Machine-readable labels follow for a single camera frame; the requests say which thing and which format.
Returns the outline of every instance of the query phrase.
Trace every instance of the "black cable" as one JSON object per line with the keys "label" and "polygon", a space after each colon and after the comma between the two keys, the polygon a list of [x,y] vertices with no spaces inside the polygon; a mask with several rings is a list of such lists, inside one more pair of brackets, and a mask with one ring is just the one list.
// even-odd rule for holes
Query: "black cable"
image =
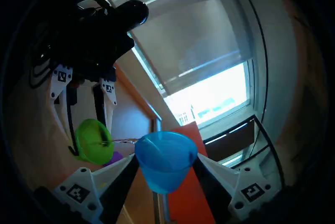
{"label": "black cable", "polygon": [[43,68],[43,70],[41,70],[38,73],[35,73],[35,67],[33,67],[33,77],[39,77],[41,76],[43,73],[45,73],[48,69],[50,68],[50,65],[48,64],[46,67]]}
{"label": "black cable", "polygon": [[73,144],[73,148],[71,146],[68,146],[68,148],[74,156],[79,156],[79,150],[78,150],[78,146],[76,143],[75,132],[73,131],[71,103],[70,103],[70,87],[69,86],[66,86],[66,104],[67,104],[66,107],[67,107],[67,117],[68,117],[68,122],[69,122],[69,129],[70,129],[72,144]]}
{"label": "black cable", "polygon": [[[85,0],[77,0],[76,3],[78,4],[82,1],[85,1]],[[95,1],[97,4],[99,4],[101,7],[105,8],[107,10],[112,10],[113,9],[106,0],[93,0],[93,1]]]}

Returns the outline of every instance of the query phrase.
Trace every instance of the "purple object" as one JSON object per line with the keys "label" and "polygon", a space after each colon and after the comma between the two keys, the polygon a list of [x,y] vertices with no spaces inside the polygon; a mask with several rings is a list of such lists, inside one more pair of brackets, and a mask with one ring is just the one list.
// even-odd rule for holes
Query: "purple object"
{"label": "purple object", "polygon": [[111,164],[113,164],[116,161],[119,161],[121,159],[123,159],[122,155],[118,152],[114,152],[111,160],[108,163],[104,164],[103,166],[106,167],[106,166],[111,165]]}

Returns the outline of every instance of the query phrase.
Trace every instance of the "screw hole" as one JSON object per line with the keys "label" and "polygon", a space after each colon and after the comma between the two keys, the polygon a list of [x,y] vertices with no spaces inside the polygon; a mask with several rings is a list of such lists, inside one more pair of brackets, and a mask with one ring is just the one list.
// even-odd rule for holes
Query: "screw hole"
{"label": "screw hole", "polygon": [[244,205],[243,205],[243,203],[241,202],[241,201],[239,201],[239,202],[237,202],[236,204],[235,204],[235,208],[236,209],[242,209],[244,207]]}
{"label": "screw hole", "polygon": [[93,203],[89,203],[89,204],[87,205],[87,208],[88,208],[89,210],[91,210],[91,211],[94,211],[94,210],[97,209],[96,205],[93,204]]}

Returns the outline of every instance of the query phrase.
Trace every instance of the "white wall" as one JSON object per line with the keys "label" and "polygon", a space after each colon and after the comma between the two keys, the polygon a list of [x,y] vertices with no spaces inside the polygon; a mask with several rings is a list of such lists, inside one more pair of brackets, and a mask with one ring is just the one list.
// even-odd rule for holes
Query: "white wall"
{"label": "white wall", "polygon": [[[257,64],[255,107],[262,117],[266,87],[264,46],[248,0],[239,0],[253,32]],[[294,27],[282,0],[251,0],[259,16],[268,53],[268,93],[263,125],[272,141],[279,137],[292,108],[298,81],[298,49]]]}

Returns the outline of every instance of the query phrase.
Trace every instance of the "wall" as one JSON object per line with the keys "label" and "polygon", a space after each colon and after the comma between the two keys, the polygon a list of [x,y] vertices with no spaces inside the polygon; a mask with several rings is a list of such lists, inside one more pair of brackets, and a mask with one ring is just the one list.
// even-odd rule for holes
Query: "wall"
{"label": "wall", "polygon": [[[261,84],[266,81],[261,37],[247,0],[239,1],[255,40],[257,115],[261,118],[265,97],[265,86]],[[291,0],[251,1],[263,28],[268,52],[268,93],[263,125],[276,143],[287,183],[293,184],[303,167],[313,159],[322,137],[327,110],[323,63],[308,23]]]}
{"label": "wall", "polygon": [[126,77],[132,82],[138,92],[157,111],[162,118],[162,130],[168,131],[179,126],[179,123],[171,113],[162,96],[154,86],[148,74],[134,55],[128,51],[116,63],[122,69]]}

